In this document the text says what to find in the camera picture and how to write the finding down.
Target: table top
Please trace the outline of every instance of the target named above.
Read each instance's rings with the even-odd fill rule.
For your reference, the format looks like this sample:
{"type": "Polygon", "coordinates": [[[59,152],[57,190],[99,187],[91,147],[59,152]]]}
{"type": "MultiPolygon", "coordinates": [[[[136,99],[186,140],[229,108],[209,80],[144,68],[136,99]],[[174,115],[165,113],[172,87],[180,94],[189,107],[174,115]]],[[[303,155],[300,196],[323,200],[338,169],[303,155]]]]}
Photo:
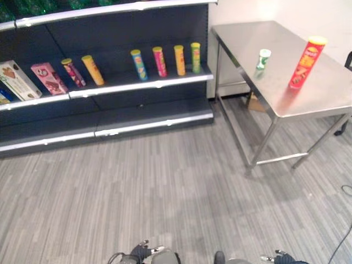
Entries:
{"type": "Polygon", "coordinates": [[[218,25],[213,32],[252,91],[276,117],[332,116],[352,110],[352,71],[324,52],[303,87],[288,88],[307,41],[277,22],[218,25]],[[262,48],[272,54],[260,71],[256,65],[262,48]]]}

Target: white wall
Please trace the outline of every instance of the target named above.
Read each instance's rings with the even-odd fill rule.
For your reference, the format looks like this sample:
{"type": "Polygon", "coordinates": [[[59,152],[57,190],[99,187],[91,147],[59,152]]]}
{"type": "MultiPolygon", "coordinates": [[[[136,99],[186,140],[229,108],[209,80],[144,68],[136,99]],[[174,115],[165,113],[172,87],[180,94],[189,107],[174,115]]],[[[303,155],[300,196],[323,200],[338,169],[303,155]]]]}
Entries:
{"type": "MultiPolygon", "coordinates": [[[[259,20],[275,20],[305,40],[311,35],[326,37],[324,52],[342,65],[352,51],[352,0],[219,0],[218,5],[209,5],[209,28],[259,20]]],[[[210,32],[208,64],[214,74],[216,50],[210,32]]],[[[227,56],[222,58],[221,83],[241,80],[227,56]]],[[[214,81],[208,83],[208,97],[214,97],[214,87],[214,81]]],[[[222,94],[247,90],[246,85],[241,85],[222,90],[222,94]]]]}

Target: shelf edge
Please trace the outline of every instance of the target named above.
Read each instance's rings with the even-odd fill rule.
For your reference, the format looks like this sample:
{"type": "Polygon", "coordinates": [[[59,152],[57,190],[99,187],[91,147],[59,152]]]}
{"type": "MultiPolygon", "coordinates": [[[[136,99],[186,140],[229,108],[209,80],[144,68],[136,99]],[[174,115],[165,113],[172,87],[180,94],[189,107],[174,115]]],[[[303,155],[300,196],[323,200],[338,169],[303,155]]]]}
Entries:
{"type": "Polygon", "coordinates": [[[100,130],[100,131],[94,132],[94,134],[96,137],[98,137],[98,136],[115,136],[115,135],[118,135],[121,133],[126,133],[126,132],[144,130],[144,129],[149,129],[149,128],[170,127],[171,125],[183,124],[183,123],[204,120],[204,119],[211,119],[213,117],[214,117],[213,113],[200,114],[200,115],[194,115],[194,116],[190,116],[190,117],[167,119],[164,121],[153,122],[153,123],[125,126],[123,128],[113,128],[113,129],[100,130]]]}
{"type": "Polygon", "coordinates": [[[65,141],[75,140],[75,139],[86,139],[86,138],[94,138],[94,137],[95,137],[95,135],[94,135],[93,131],[81,133],[81,134],[58,136],[58,137],[52,137],[49,139],[40,139],[40,140],[34,140],[34,141],[25,142],[25,143],[18,143],[18,144],[3,146],[3,147],[0,147],[0,152],[17,150],[17,149],[24,149],[26,147],[48,145],[48,144],[52,144],[52,143],[65,142],[65,141]]]}
{"type": "Polygon", "coordinates": [[[156,80],[156,81],[147,81],[147,82],[138,82],[136,84],[126,84],[126,85],[116,85],[111,87],[102,87],[102,88],[93,88],[81,91],[71,91],[71,98],[81,98],[81,97],[89,97],[103,94],[111,94],[116,92],[124,92],[124,91],[133,91],[133,90],[141,90],[141,89],[154,89],[154,88],[162,88],[172,85],[180,85],[180,84],[189,84],[189,83],[197,83],[200,81],[212,80],[214,76],[212,74],[204,74],[200,76],[190,76],[184,78],[175,78],[169,80],[156,80]]]}
{"type": "Polygon", "coordinates": [[[22,18],[15,21],[16,27],[26,28],[29,26],[40,25],[55,21],[76,19],[82,17],[90,17],[93,15],[103,15],[112,13],[124,13],[133,11],[142,11],[147,9],[190,6],[195,4],[218,3],[218,0],[158,0],[150,2],[134,2],[127,4],[107,5],[104,7],[92,7],[79,10],[70,10],[47,15],[33,16],[30,18],[22,18]]]}
{"type": "Polygon", "coordinates": [[[44,103],[52,103],[52,102],[67,101],[67,100],[70,100],[70,96],[68,95],[68,93],[65,95],[53,95],[49,97],[43,97],[43,98],[33,99],[28,101],[0,104],[0,112],[9,111],[12,109],[26,107],[26,106],[35,106],[35,105],[41,105],[44,103]]]}
{"type": "Polygon", "coordinates": [[[15,21],[8,21],[8,22],[3,22],[0,23],[0,31],[6,31],[10,29],[15,29],[15,21]]]}

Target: red pringles can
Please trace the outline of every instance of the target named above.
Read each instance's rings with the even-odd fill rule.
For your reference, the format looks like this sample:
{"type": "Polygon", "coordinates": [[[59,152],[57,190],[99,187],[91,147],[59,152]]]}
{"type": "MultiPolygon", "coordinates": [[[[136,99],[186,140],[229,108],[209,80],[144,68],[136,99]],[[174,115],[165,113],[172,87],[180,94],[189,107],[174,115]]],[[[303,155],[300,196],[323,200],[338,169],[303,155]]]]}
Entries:
{"type": "Polygon", "coordinates": [[[166,71],[166,65],[165,65],[162,47],[154,47],[153,53],[154,53],[154,59],[156,62],[156,67],[158,68],[159,76],[166,77],[167,71],[166,71]]]}
{"type": "Polygon", "coordinates": [[[327,40],[320,36],[311,36],[304,49],[301,59],[293,73],[289,86],[293,89],[300,89],[306,81],[314,64],[318,60],[327,40]]]}
{"type": "Polygon", "coordinates": [[[77,87],[81,88],[83,86],[86,86],[86,82],[76,69],[75,65],[73,65],[73,62],[70,58],[63,59],[61,61],[61,64],[64,66],[66,72],[68,73],[68,75],[70,75],[72,81],[75,82],[77,87]]]}

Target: shelving unit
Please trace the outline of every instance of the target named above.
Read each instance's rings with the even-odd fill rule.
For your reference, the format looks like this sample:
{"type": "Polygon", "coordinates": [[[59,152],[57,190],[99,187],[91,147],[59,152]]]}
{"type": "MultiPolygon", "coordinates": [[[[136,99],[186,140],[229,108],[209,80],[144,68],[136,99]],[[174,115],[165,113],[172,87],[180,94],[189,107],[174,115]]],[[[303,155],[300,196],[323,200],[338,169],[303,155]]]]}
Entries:
{"type": "Polygon", "coordinates": [[[134,3],[115,4],[104,7],[92,7],[78,10],[63,11],[47,15],[33,16],[29,18],[21,18],[15,21],[0,23],[0,31],[14,28],[26,28],[29,26],[36,26],[69,19],[90,17],[94,15],[134,12],[157,8],[191,6],[195,4],[209,4],[217,2],[218,0],[154,0],[146,2],[139,1],[134,3]]]}
{"type": "Polygon", "coordinates": [[[208,4],[217,0],[126,2],[0,25],[0,37],[7,40],[0,42],[0,61],[15,60],[45,94],[0,106],[0,157],[213,122],[206,98],[206,83],[213,79],[207,66],[208,4]],[[192,42],[201,43],[199,74],[191,71],[192,42]],[[185,47],[184,76],[177,75],[174,45],[185,47]],[[166,78],[158,76],[154,46],[163,47],[166,78]],[[148,81],[135,71],[130,51],[136,48],[148,81]],[[86,54],[105,85],[97,87],[90,78],[81,62],[86,54]],[[73,60],[87,81],[84,89],[74,86],[63,58],[73,60]],[[40,62],[52,64],[69,93],[48,95],[30,69],[40,62]]]}
{"type": "Polygon", "coordinates": [[[65,95],[55,95],[55,96],[45,96],[43,98],[29,100],[29,101],[21,101],[21,102],[13,102],[8,104],[0,104],[0,112],[1,111],[10,111],[13,109],[28,107],[28,106],[37,106],[45,103],[59,102],[59,101],[67,101],[75,98],[87,98],[89,96],[97,96],[104,94],[112,94],[117,92],[126,92],[126,91],[134,91],[141,89],[153,89],[153,88],[163,88],[172,85],[181,85],[181,84],[190,84],[197,83],[201,81],[212,80],[214,78],[213,74],[210,72],[207,65],[202,65],[201,72],[199,74],[194,74],[192,72],[187,72],[184,76],[178,76],[175,73],[175,69],[173,69],[166,78],[160,78],[158,75],[151,75],[148,81],[140,81],[137,80],[135,72],[132,73],[124,73],[111,77],[109,82],[101,87],[97,87],[95,85],[89,85],[82,90],[71,91],[65,95]]]}
{"type": "Polygon", "coordinates": [[[77,140],[93,142],[107,136],[209,123],[214,116],[207,106],[206,99],[196,98],[8,126],[1,131],[0,158],[67,146],[77,140]]]}

